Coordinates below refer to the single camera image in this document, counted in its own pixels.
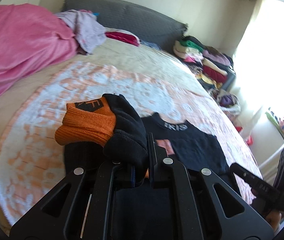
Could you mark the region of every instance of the clothing tag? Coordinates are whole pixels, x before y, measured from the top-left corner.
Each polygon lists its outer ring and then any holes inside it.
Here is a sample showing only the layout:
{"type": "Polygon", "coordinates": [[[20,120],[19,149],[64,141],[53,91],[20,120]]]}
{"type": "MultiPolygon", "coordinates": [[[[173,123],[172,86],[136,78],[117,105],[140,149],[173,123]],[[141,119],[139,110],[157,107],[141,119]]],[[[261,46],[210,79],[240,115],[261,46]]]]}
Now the clothing tag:
{"type": "Polygon", "coordinates": [[[173,147],[168,139],[156,140],[156,143],[158,144],[158,146],[165,148],[166,154],[168,156],[175,154],[173,147]]]}
{"type": "Polygon", "coordinates": [[[174,131],[184,131],[187,129],[187,126],[182,123],[182,124],[171,124],[171,123],[167,123],[167,122],[164,122],[164,126],[166,128],[169,128],[171,130],[174,130],[174,131]]]}

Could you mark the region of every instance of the purple clothing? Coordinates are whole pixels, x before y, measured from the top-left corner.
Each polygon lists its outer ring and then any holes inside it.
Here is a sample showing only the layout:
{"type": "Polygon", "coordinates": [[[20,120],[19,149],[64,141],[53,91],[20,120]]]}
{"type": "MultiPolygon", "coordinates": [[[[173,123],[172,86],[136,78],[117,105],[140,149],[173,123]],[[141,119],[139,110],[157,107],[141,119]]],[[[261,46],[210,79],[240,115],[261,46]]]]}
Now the purple clothing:
{"type": "Polygon", "coordinates": [[[234,106],[235,102],[233,101],[232,95],[224,95],[220,100],[220,106],[230,107],[234,106]]]}
{"type": "Polygon", "coordinates": [[[96,16],[92,13],[69,10],[55,16],[72,29],[86,55],[92,54],[94,48],[106,40],[105,28],[96,21],[96,16]]]}
{"type": "Polygon", "coordinates": [[[207,57],[215,62],[218,62],[222,65],[225,65],[225,66],[229,66],[231,65],[230,61],[227,59],[226,56],[224,56],[223,54],[219,54],[219,55],[212,55],[210,54],[206,49],[204,51],[202,51],[202,54],[204,57],[207,57]]]}

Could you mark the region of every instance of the green shirt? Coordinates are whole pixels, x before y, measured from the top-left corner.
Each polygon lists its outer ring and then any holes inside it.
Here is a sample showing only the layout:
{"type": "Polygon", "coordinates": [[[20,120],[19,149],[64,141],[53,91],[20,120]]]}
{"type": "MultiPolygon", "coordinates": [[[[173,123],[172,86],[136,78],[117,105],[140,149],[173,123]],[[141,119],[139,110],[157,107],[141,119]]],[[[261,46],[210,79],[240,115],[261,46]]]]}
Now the green shirt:
{"type": "Polygon", "coordinates": [[[192,41],[180,41],[180,44],[184,47],[191,47],[191,48],[195,48],[198,49],[199,52],[204,51],[203,48],[201,48],[199,45],[196,45],[194,42],[192,41]]]}

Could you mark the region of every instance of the pink blanket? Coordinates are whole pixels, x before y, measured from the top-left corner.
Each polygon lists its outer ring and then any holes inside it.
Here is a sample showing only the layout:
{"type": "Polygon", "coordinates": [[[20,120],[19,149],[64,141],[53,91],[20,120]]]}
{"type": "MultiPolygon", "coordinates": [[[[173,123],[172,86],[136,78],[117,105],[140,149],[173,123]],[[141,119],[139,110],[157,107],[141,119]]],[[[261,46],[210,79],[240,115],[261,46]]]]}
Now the pink blanket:
{"type": "Polygon", "coordinates": [[[17,80],[76,54],[72,30],[47,9],[0,5],[0,95],[17,80]]]}

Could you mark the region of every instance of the headboard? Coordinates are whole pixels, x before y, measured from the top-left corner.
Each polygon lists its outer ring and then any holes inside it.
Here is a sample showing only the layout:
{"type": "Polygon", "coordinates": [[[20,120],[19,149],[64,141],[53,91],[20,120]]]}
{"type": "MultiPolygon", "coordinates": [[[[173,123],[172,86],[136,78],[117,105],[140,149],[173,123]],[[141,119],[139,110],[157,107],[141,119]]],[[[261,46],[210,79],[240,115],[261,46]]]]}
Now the headboard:
{"type": "Polygon", "coordinates": [[[104,27],[129,31],[170,53],[174,41],[187,30],[187,25],[164,14],[122,0],[65,0],[61,11],[71,9],[99,13],[97,21],[104,27]]]}

